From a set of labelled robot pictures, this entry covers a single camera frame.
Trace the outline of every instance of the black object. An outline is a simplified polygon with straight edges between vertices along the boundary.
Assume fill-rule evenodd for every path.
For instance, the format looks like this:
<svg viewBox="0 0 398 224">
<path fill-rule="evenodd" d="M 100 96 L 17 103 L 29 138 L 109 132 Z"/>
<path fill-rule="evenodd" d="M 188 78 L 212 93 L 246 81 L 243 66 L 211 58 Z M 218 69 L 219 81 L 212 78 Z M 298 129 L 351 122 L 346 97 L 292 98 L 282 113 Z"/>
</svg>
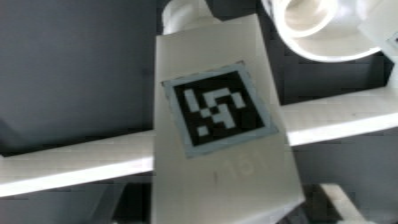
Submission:
<svg viewBox="0 0 398 224">
<path fill-rule="evenodd" d="M 319 185 L 303 185 L 303 212 L 310 223 L 337 223 L 342 220 Z"/>
<path fill-rule="evenodd" d="M 218 97 L 214 99 L 216 105 L 212 107 L 207 107 L 203 101 L 203 93 L 211 93 L 219 89 L 227 89 L 227 91 L 230 91 L 230 94 L 239 94 L 241 101 L 244 103 L 243 108 L 235 108 L 230 94 Z M 195 112 L 189 111 L 189 106 L 184 99 L 186 90 L 191 90 L 193 97 L 196 99 L 198 110 Z M 188 84 L 180 84 L 173 87 L 173 91 L 193 146 L 209 143 L 218 139 L 223 139 L 235 134 L 241 134 L 246 131 L 264 127 L 237 72 L 230 72 L 207 79 L 189 82 Z M 221 104 L 227 105 L 227 111 L 230 113 L 232 122 L 235 124 L 232 128 L 227 128 L 223 122 L 212 122 L 211 119 L 211 115 L 219 112 L 216 106 Z M 202 116 L 200 112 L 203 110 L 207 110 L 207 116 Z M 200 126 L 207 129 L 207 134 L 202 136 L 196 134 L 196 127 Z"/>
<path fill-rule="evenodd" d="M 111 221 L 116 224 L 150 223 L 150 183 L 125 185 Z"/>
</svg>

